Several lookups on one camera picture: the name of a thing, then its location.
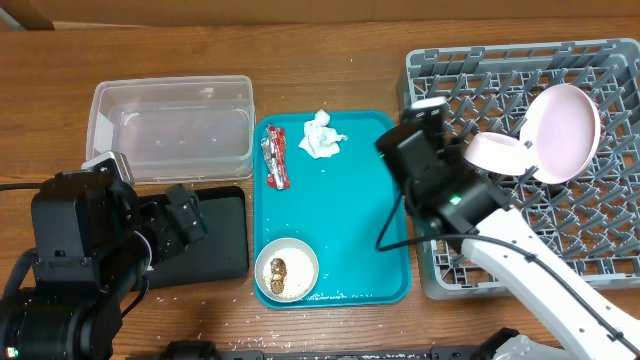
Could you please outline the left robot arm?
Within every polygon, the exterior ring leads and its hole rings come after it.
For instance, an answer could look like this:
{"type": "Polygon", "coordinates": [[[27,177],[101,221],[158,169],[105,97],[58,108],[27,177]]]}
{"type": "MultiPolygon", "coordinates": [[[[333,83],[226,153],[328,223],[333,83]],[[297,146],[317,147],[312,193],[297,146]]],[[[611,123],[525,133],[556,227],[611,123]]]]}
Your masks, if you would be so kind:
{"type": "Polygon", "coordinates": [[[195,192],[175,185],[141,201],[105,166],[59,173],[31,202],[36,246],[1,297],[4,359],[108,359],[146,271],[208,233],[195,192]]]}

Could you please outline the large white plate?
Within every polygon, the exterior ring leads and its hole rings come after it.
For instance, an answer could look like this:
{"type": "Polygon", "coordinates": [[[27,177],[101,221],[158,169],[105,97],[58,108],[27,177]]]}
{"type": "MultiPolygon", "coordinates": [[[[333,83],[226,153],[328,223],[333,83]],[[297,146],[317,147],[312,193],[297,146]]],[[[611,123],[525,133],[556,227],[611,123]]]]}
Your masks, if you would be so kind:
{"type": "Polygon", "coordinates": [[[542,183],[567,182],[590,164],[597,150],[601,125],[595,103],[570,84],[549,87],[535,97],[525,113],[520,140],[531,146],[526,154],[542,183]]]}

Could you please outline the pink bowl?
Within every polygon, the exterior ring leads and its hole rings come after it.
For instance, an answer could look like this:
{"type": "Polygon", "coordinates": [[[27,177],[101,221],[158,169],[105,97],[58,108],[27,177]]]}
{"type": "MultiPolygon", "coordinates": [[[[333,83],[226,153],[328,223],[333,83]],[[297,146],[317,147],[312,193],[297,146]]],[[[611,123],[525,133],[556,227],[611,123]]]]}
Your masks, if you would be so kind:
{"type": "Polygon", "coordinates": [[[469,143],[464,158],[483,170],[502,175],[523,175],[533,162],[525,145],[507,135],[482,132],[469,143]]]}

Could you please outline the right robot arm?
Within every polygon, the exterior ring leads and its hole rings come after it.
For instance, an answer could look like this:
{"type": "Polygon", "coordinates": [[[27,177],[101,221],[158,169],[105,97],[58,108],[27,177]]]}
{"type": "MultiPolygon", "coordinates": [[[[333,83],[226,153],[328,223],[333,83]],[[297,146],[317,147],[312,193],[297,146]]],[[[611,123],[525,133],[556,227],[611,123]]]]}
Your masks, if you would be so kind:
{"type": "Polygon", "coordinates": [[[424,234],[448,242],[536,316],[574,359],[636,359],[639,322],[556,256],[494,184],[471,170],[441,121],[405,120],[375,143],[424,234]]]}

